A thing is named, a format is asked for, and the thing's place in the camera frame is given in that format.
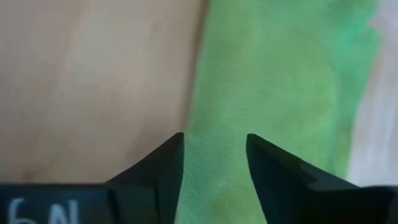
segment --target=green cloth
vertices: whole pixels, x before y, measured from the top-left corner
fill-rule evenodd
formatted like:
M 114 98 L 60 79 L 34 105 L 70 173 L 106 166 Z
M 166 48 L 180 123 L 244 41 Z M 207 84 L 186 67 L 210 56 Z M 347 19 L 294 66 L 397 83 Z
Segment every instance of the green cloth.
M 210 2 L 187 131 L 181 224 L 265 223 L 247 133 L 340 177 L 379 45 L 375 0 Z

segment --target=printed number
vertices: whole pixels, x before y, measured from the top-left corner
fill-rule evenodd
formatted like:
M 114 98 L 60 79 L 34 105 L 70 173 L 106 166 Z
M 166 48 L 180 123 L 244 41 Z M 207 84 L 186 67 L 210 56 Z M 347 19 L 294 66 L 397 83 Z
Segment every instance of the printed number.
M 37 224 L 37 222 L 29 218 L 18 217 L 18 206 L 24 202 L 23 198 L 15 198 L 8 207 L 8 223 L 7 224 Z M 78 202 L 76 200 L 68 201 L 69 217 L 65 208 L 59 204 L 53 204 L 49 210 L 48 224 L 79 224 L 78 220 Z

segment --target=wooden surface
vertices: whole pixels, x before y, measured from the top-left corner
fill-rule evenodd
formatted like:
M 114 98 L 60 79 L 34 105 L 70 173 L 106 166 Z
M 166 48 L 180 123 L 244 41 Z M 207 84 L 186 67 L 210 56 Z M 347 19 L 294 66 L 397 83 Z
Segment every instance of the wooden surface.
M 181 131 L 202 2 L 0 1 L 0 181 L 104 181 Z

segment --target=green fabric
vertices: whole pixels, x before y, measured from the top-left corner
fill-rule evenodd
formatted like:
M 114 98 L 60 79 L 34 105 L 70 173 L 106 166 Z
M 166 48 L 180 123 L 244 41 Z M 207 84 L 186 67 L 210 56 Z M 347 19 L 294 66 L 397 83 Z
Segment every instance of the green fabric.
M 179 223 L 265 223 L 247 133 L 345 176 L 378 36 L 374 0 L 213 0 L 198 62 Z

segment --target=beige surface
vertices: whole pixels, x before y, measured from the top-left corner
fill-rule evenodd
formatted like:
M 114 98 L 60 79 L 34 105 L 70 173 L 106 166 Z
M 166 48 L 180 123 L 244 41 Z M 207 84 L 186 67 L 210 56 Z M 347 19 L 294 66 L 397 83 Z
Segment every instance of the beige surface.
M 0 180 L 103 181 L 181 130 L 201 7 L 0 1 Z

